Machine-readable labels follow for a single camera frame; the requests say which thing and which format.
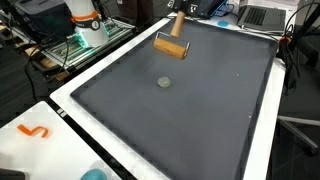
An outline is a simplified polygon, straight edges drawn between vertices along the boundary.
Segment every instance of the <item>orange object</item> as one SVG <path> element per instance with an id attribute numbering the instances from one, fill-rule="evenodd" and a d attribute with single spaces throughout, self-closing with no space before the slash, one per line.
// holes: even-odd
<path id="1" fill-rule="evenodd" d="M 44 130 L 44 133 L 42 134 L 42 138 L 45 138 L 49 132 L 47 128 L 42 127 L 42 126 L 37 126 L 36 128 L 32 129 L 31 131 L 22 124 L 20 124 L 17 128 L 28 136 L 34 135 L 35 133 L 37 133 L 37 131 L 39 132 L 39 130 Z"/>
<path id="2" fill-rule="evenodd" d="M 78 21 L 83 21 L 83 20 L 87 20 L 87 19 L 94 19 L 98 16 L 98 12 L 97 11 L 93 11 L 91 14 L 86 15 L 86 16 L 73 16 L 74 20 L 78 20 Z"/>
<path id="3" fill-rule="evenodd" d="M 290 39 L 290 38 L 288 38 L 288 37 L 284 37 L 284 36 L 280 38 L 279 42 L 281 42 L 281 41 L 285 41 L 285 40 L 286 40 L 288 43 L 290 43 L 290 42 L 291 42 L 291 39 Z"/>

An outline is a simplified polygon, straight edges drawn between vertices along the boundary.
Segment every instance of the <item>cable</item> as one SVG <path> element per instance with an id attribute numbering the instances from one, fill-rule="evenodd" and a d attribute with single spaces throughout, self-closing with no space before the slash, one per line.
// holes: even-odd
<path id="1" fill-rule="evenodd" d="M 309 16 L 309 13 L 310 13 L 310 10 L 311 10 L 311 7 L 312 7 L 312 5 L 310 5 L 310 7 L 309 7 L 309 9 L 308 9 L 308 11 L 307 11 L 307 14 L 306 14 L 306 17 L 304 18 L 303 24 L 306 23 L 306 21 L 307 21 L 307 18 L 308 18 L 308 16 Z"/>
<path id="2" fill-rule="evenodd" d="M 11 38 L 12 38 L 13 42 L 14 42 L 15 44 L 18 44 L 17 41 L 16 41 L 16 40 L 14 39 L 14 37 L 13 37 L 12 25 L 11 25 L 12 20 L 13 20 L 13 17 L 11 16 L 10 21 L 9 21 L 9 23 L 8 23 L 9 28 L 10 28 L 10 35 L 11 35 Z"/>
<path id="3" fill-rule="evenodd" d="M 315 5 L 315 4 L 320 5 L 320 3 L 317 3 L 317 2 L 309 3 L 309 4 L 306 4 L 306 5 L 302 6 L 302 7 L 300 7 L 295 13 L 292 14 L 292 16 L 289 18 L 289 20 L 288 20 L 288 22 L 287 22 L 287 24 L 286 24 L 285 32 L 284 32 L 284 37 L 287 37 L 288 26 L 289 26 L 289 23 L 290 23 L 290 21 L 292 20 L 292 18 L 293 18 L 299 11 L 301 11 L 303 8 L 305 8 L 305 7 L 307 7 L 307 6 L 312 6 L 312 5 Z"/>
<path id="4" fill-rule="evenodd" d="M 31 54 L 30 54 L 30 56 L 29 56 L 29 59 L 32 57 L 33 53 L 38 49 L 38 47 L 34 48 L 34 50 L 31 52 Z M 32 82 L 31 77 L 29 76 L 28 66 L 27 66 L 27 65 L 24 67 L 24 72 L 26 73 L 26 75 L 27 75 L 27 77 L 28 77 L 28 80 L 29 80 L 29 82 L 30 82 L 30 85 L 31 85 L 33 100 L 35 101 L 35 103 L 37 103 L 38 100 L 37 100 L 37 97 L 36 97 L 36 92 L 35 92 L 34 84 L 33 84 L 33 82 Z"/>
<path id="5" fill-rule="evenodd" d="M 68 54 L 69 54 L 69 43 L 68 43 L 68 41 L 66 41 L 66 44 L 67 44 L 67 52 L 66 52 L 66 56 L 65 56 L 65 60 L 64 60 L 64 62 L 63 62 L 63 65 L 60 67 L 60 70 L 58 71 L 58 73 L 57 73 L 56 75 L 54 75 L 51 79 L 46 80 L 46 81 L 38 81 L 38 80 L 36 80 L 35 78 L 33 78 L 33 77 L 31 76 L 30 70 L 29 70 L 29 64 L 30 64 L 30 61 L 31 61 L 31 59 L 32 59 L 32 56 L 33 56 L 34 52 L 35 52 L 40 46 L 37 46 L 37 47 L 31 52 L 31 54 L 29 55 L 29 59 L 28 59 L 27 64 L 25 65 L 24 71 L 25 71 L 25 73 L 26 73 L 26 75 L 27 75 L 27 77 L 28 77 L 28 80 L 29 80 L 29 82 L 30 82 L 31 90 L 32 90 L 32 96 L 33 96 L 33 99 L 34 99 L 34 101 L 35 101 L 36 103 L 38 102 L 38 100 L 37 100 L 37 97 L 36 97 L 36 93 L 35 93 L 35 88 L 34 88 L 33 81 L 35 81 L 35 82 L 41 82 L 41 83 L 50 82 L 50 81 L 52 81 L 54 78 L 56 78 L 56 77 L 59 75 L 59 73 L 60 73 L 60 72 L 62 71 L 62 69 L 64 68 L 64 66 L 65 66 L 65 64 L 66 64 L 66 62 L 67 62 L 67 59 L 68 59 Z"/>
<path id="6" fill-rule="evenodd" d="M 52 76 L 50 79 L 45 80 L 45 81 L 38 80 L 38 79 L 36 79 L 36 78 L 34 78 L 34 77 L 31 76 L 30 70 L 29 70 L 29 64 L 30 64 L 30 62 L 31 62 L 31 60 L 32 60 L 32 55 L 30 54 L 29 60 L 28 60 L 28 62 L 27 62 L 27 72 L 28 72 L 28 75 L 30 76 L 30 78 L 31 78 L 34 82 L 47 83 L 47 82 L 52 81 L 54 78 L 56 78 L 56 77 L 60 74 L 60 72 L 64 69 L 64 66 L 65 66 L 65 64 L 66 64 L 66 62 L 67 62 L 67 60 L 68 60 L 68 54 L 69 54 L 69 43 L 68 43 L 68 41 L 66 41 L 66 45 L 67 45 L 67 52 L 66 52 L 66 56 L 65 56 L 65 59 L 64 59 L 64 62 L 63 62 L 63 64 L 62 64 L 62 66 L 60 67 L 59 71 L 58 71 L 54 76 Z"/>
<path id="7" fill-rule="evenodd" d="M 103 4 L 101 4 L 101 5 L 107 9 L 108 16 L 110 17 L 112 23 L 113 23 L 117 28 L 119 28 L 119 29 L 131 29 L 131 28 L 128 28 L 128 27 L 118 26 L 118 24 L 116 24 L 116 23 L 114 22 L 113 18 L 111 17 L 111 13 L 110 13 L 110 11 L 109 11 L 109 8 L 108 8 L 106 5 L 104 5 L 104 4 L 105 4 L 105 3 L 103 3 Z"/>
<path id="8" fill-rule="evenodd" d="M 234 10 L 234 4 L 226 4 L 227 6 L 232 6 L 232 9 L 230 11 L 220 11 L 220 12 L 224 12 L 225 14 L 223 14 L 222 16 L 219 16 L 219 15 L 216 15 L 214 14 L 213 16 L 217 16 L 217 17 L 224 17 L 224 16 L 227 16 L 229 14 L 233 14 L 235 16 L 238 17 L 238 15 L 234 14 L 232 11 Z"/>
<path id="9" fill-rule="evenodd" d="M 305 35 L 312 35 L 313 32 L 315 32 L 316 30 L 318 30 L 320 28 L 320 25 L 315 27 L 314 29 L 312 29 L 311 31 L 307 32 Z"/>
<path id="10" fill-rule="evenodd" d="M 300 12 L 305 7 L 309 7 L 308 13 L 307 13 L 307 15 L 305 17 L 305 20 L 304 20 L 304 23 L 303 23 L 303 25 L 304 25 L 306 20 L 307 20 L 308 15 L 309 15 L 311 6 L 312 5 L 316 5 L 316 4 L 320 5 L 320 3 L 316 3 L 316 2 L 313 1 L 312 3 L 306 4 L 306 5 L 302 6 L 302 7 L 300 7 L 296 12 L 294 12 L 292 14 L 292 16 L 289 18 L 288 22 L 286 23 L 283 37 L 279 41 L 279 53 L 278 53 L 278 55 L 284 61 L 285 66 L 286 66 L 284 85 L 286 87 L 286 94 L 287 95 L 288 95 L 288 92 L 290 90 L 292 90 L 293 92 L 296 90 L 296 81 L 297 81 L 297 78 L 300 77 L 300 71 L 299 71 L 300 60 L 299 60 L 299 57 L 297 59 L 295 59 L 293 57 L 293 55 L 292 55 L 292 52 L 291 52 L 290 48 L 289 48 L 289 43 L 291 41 L 289 37 L 292 37 L 292 36 L 295 35 L 293 33 L 293 25 L 291 24 L 289 26 L 289 23 L 292 20 L 292 18 L 298 12 Z"/>

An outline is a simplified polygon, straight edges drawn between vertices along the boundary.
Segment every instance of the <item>wire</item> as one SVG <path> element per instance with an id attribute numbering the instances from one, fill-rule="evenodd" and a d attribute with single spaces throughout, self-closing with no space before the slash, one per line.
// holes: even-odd
<path id="1" fill-rule="evenodd" d="M 29 64 L 30 64 L 30 62 L 31 62 L 31 60 L 32 60 L 32 55 L 30 54 L 29 60 L 28 60 L 28 62 L 27 62 L 27 67 L 28 67 L 28 68 L 27 68 L 27 72 L 28 72 L 28 75 L 30 76 L 30 78 L 31 78 L 34 82 L 47 83 L 47 82 L 52 81 L 54 78 L 56 78 L 56 77 L 60 74 L 60 72 L 64 69 L 64 66 L 65 66 L 65 64 L 66 64 L 66 62 L 67 62 L 67 60 L 68 60 L 68 54 L 69 54 L 69 43 L 68 43 L 68 41 L 66 41 L 66 44 L 67 44 L 67 52 L 66 52 L 66 56 L 65 56 L 65 59 L 64 59 L 64 62 L 63 62 L 63 64 L 62 64 L 62 66 L 60 67 L 59 71 L 58 71 L 54 76 L 52 76 L 50 79 L 45 80 L 45 81 L 38 80 L 38 79 L 36 79 L 36 78 L 34 78 L 34 77 L 31 76 L 31 74 L 30 74 L 30 69 L 29 69 Z"/>
<path id="2" fill-rule="evenodd" d="M 10 28 L 10 35 L 11 35 L 11 38 L 12 38 L 13 42 L 15 44 L 18 44 L 17 41 L 14 39 L 13 32 L 12 32 L 12 25 L 11 25 L 12 20 L 13 20 L 13 17 L 11 16 L 10 21 L 8 23 L 9 24 L 9 28 Z"/>
<path id="3" fill-rule="evenodd" d="M 30 56 L 29 56 L 29 59 L 32 57 L 33 53 L 38 49 L 38 47 L 34 48 L 34 50 L 31 52 L 31 54 L 30 54 Z M 29 76 L 28 66 L 27 66 L 27 65 L 24 67 L 24 72 L 26 73 L 26 75 L 27 75 L 27 77 L 28 77 L 28 80 L 29 80 L 29 82 L 30 82 L 30 85 L 31 85 L 33 100 L 35 101 L 35 103 L 37 103 L 38 100 L 37 100 L 37 97 L 36 97 L 36 92 L 35 92 L 34 84 L 33 84 L 33 82 L 32 82 L 31 77 Z"/>
<path id="4" fill-rule="evenodd" d="M 312 5 L 309 6 L 309 9 L 308 9 L 308 11 L 307 11 L 306 17 L 304 18 L 303 24 L 306 23 L 306 21 L 307 21 L 307 18 L 308 18 L 308 16 L 309 16 L 309 13 L 310 13 L 310 10 L 311 10 L 311 7 L 312 7 Z"/>
<path id="5" fill-rule="evenodd" d="M 234 14 L 232 11 L 234 10 L 234 4 L 226 4 L 227 6 L 232 6 L 232 9 L 230 11 L 220 11 L 220 12 L 224 12 L 225 14 L 223 14 L 222 16 L 219 16 L 219 15 L 216 15 L 214 14 L 213 16 L 217 16 L 217 17 L 224 17 L 224 16 L 227 16 L 229 14 L 233 14 L 235 16 L 238 17 L 238 15 Z"/>
<path id="6" fill-rule="evenodd" d="M 312 35 L 311 33 L 315 32 L 316 30 L 318 30 L 320 28 L 320 25 L 315 27 L 314 29 L 312 29 L 311 31 L 307 32 L 306 35 Z"/>
<path id="7" fill-rule="evenodd" d="M 118 26 L 118 24 L 116 24 L 116 23 L 114 22 L 113 18 L 111 17 L 111 13 L 110 13 L 110 11 L 109 11 L 109 8 L 108 8 L 106 5 L 104 5 L 104 4 L 105 4 L 105 3 L 103 3 L 103 4 L 101 4 L 101 5 L 107 9 L 107 13 L 108 13 L 107 15 L 110 17 L 113 25 L 115 25 L 115 26 L 116 26 L 117 28 L 119 28 L 119 29 L 131 29 L 131 28 L 128 28 L 128 27 Z"/>
<path id="8" fill-rule="evenodd" d="M 300 7 L 295 13 L 292 14 L 292 16 L 289 18 L 289 20 L 288 20 L 288 22 L 287 22 L 287 24 L 286 24 L 285 32 L 284 32 L 284 37 L 287 37 L 288 26 L 289 26 L 289 23 L 290 23 L 290 21 L 292 20 L 292 18 L 293 18 L 299 11 L 301 11 L 303 8 L 305 8 L 305 7 L 307 7 L 307 6 L 312 6 L 312 5 L 314 5 L 314 4 L 320 5 L 320 3 L 317 3 L 317 2 L 309 3 L 309 4 L 306 4 L 306 5 L 302 6 L 302 7 Z"/>
<path id="9" fill-rule="evenodd" d="M 251 32 L 251 33 L 255 33 L 255 34 L 260 34 L 260 35 L 265 35 L 270 37 L 271 39 L 275 40 L 275 41 L 279 41 L 279 39 L 273 37 L 273 36 L 279 36 L 280 34 L 278 33 L 273 33 L 273 32 L 258 32 L 258 31 L 251 31 L 249 29 L 243 28 L 243 30 L 237 30 L 238 32 Z"/>
<path id="10" fill-rule="evenodd" d="M 36 103 L 38 102 L 38 100 L 37 100 L 37 97 L 36 97 L 36 93 L 35 93 L 35 88 L 34 88 L 33 81 L 35 81 L 35 82 L 41 82 L 41 83 L 50 82 L 50 81 L 52 81 L 54 78 L 56 78 L 56 77 L 60 74 L 60 72 L 61 72 L 62 69 L 64 68 L 64 66 L 65 66 L 65 64 L 66 64 L 66 62 L 67 62 L 67 59 L 68 59 L 69 43 L 68 43 L 67 40 L 66 40 L 66 44 L 67 44 L 67 52 L 66 52 L 66 56 L 65 56 L 65 60 L 64 60 L 64 62 L 63 62 L 63 65 L 60 67 L 60 70 L 56 73 L 56 75 L 54 75 L 52 78 L 50 78 L 49 80 L 46 80 L 46 81 L 39 81 L 39 80 L 33 78 L 33 77 L 31 76 L 30 69 L 29 69 L 29 64 L 30 64 L 30 61 L 32 60 L 32 56 L 33 56 L 34 52 L 35 52 L 37 49 L 39 49 L 40 46 L 37 46 L 37 47 L 31 52 L 31 54 L 29 55 L 29 59 L 28 59 L 27 64 L 25 65 L 24 71 L 25 71 L 25 73 L 26 73 L 26 75 L 27 75 L 27 77 L 28 77 L 28 80 L 29 80 L 29 82 L 30 82 L 31 90 L 32 90 L 32 96 L 33 96 L 33 99 L 34 99 L 34 101 L 35 101 Z"/>

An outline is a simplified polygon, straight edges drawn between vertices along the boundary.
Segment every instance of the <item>metal frame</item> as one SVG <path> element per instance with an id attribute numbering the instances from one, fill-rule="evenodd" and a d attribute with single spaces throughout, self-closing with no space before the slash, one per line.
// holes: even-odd
<path id="1" fill-rule="evenodd" d="M 78 47 L 76 50 L 73 50 L 73 52 L 68 54 L 68 59 L 65 64 L 65 43 L 61 43 L 52 48 L 43 50 L 42 53 L 58 65 L 63 66 L 64 64 L 64 69 L 68 72 L 80 69 L 87 63 L 94 60 L 97 56 L 109 51 L 111 48 L 120 44 L 121 41 L 133 36 L 133 29 L 135 28 L 134 26 L 123 23 L 121 21 L 117 21 L 115 19 L 113 19 L 113 21 L 111 19 L 108 19 L 105 22 L 106 26 L 114 26 L 109 32 L 110 39 L 107 43 L 96 48 L 84 49 L 82 47 Z"/>
<path id="2" fill-rule="evenodd" d="M 286 116 L 278 116 L 278 122 L 289 130 L 292 134 L 296 135 L 300 140 L 306 143 L 309 147 L 314 150 L 318 149 L 318 145 L 313 142 L 308 136 L 306 136 L 303 132 L 301 132 L 298 128 L 296 128 L 291 122 L 299 123 L 299 124 L 307 124 L 307 125 L 314 125 L 320 126 L 319 121 L 309 120 L 309 119 L 300 119 L 300 118 L 292 118 Z"/>

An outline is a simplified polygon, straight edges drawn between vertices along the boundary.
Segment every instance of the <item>chair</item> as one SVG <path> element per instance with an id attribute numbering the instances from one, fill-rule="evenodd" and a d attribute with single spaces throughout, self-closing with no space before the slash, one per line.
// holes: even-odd
<path id="1" fill-rule="evenodd" d="M 283 95 L 278 122 L 308 145 L 311 155 L 318 153 L 318 145 L 293 123 L 320 126 L 320 71 L 300 65 L 301 77 L 292 95 Z"/>

